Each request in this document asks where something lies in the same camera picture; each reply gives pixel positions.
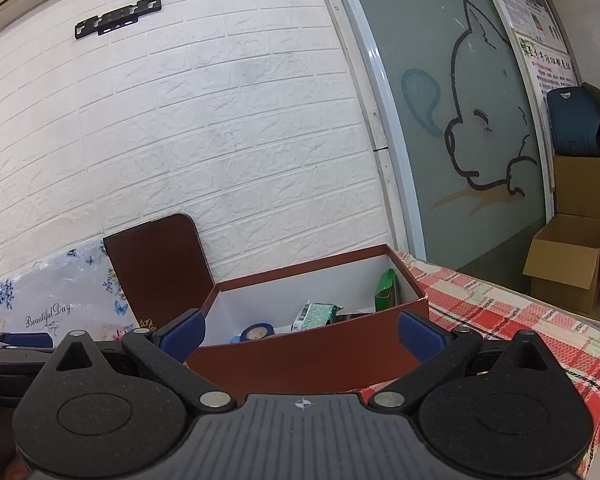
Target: brown box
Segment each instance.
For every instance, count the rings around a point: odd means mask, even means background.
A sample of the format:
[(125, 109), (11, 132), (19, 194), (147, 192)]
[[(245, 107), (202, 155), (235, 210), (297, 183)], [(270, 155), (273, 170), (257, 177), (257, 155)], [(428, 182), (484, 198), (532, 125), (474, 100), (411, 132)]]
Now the brown box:
[(523, 273), (531, 295), (588, 314), (600, 301), (600, 158), (556, 156), (558, 214), (541, 229)]
[[(374, 310), (378, 279), (396, 271), (400, 304), (322, 328), (227, 344), (255, 319), (290, 325), (307, 300), (334, 303), (341, 313)], [(189, 367), (242, 399), (251, 392), (342, 392), (395, 379), (418, 361), (397, 338), (405, 309), (429, 317), (429, 302), (386, 245), (330, 256), (216, 284), (203, 305), (206, 337)]]

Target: glass panel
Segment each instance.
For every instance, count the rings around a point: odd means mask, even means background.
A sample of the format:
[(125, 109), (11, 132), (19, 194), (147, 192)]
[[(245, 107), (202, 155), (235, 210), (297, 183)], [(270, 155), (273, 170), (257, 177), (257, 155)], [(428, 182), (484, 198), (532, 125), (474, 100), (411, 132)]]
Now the glass panel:
[(360, 0), (410, 156), (427, 259), (527, 290), (544, 225), (538, 141), (491, 0)]

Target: open brown gift box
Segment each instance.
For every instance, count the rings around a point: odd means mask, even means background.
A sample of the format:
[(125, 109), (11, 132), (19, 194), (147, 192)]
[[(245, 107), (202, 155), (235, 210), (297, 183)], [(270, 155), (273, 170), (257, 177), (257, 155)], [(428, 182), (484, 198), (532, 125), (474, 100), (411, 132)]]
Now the open brown gift box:
[[(393, 308), (322, 328), (229, 343), (253, 319), (291, 325), (307, 300), (337, 304), (341, 313), (373, 307), (387, 269), (396, 271), (400, 304)], [(397, 337), (398, 316), (405, 309), (429, 317), (426, 295), (386, 245), (218, 283), (202, 306), (205, 341), (187, 364), (238, 400), (255, 392), (363, 388), (418, 365)]]

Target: black wall mount bracket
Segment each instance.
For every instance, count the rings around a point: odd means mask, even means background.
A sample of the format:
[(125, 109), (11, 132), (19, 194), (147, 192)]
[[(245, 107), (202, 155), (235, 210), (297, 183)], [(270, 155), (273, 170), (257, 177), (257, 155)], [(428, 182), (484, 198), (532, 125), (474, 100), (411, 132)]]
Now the black wall mount bracket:
[(112, 10), (102, 16), (93, 16), (75, 25), (75, 39), (80, 40), (94, 32), (99, 36), (137, 23), (140, 16), (162, 9), (161, 0), (140, 0), (135, 5), (128, 5)]

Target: red plaid tablecloth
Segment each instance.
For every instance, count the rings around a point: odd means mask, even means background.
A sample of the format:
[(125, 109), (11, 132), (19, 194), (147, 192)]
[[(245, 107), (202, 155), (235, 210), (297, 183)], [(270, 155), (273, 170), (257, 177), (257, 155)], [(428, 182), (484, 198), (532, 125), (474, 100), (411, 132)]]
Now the red plaid tablecloth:
[[(542, 337), (593, 416), (595, 436), (578, 469), (584, 476), (600, 446), (600, 332), (525, 296), (409, 255), (401, 257), (429, 297), (430, 319), (445, 329), (468, 325), (487, 339), (509, 340), (518, 330), (531, 328)], [(361, 394), (368, 400), (391, 382), (364, 388)]]

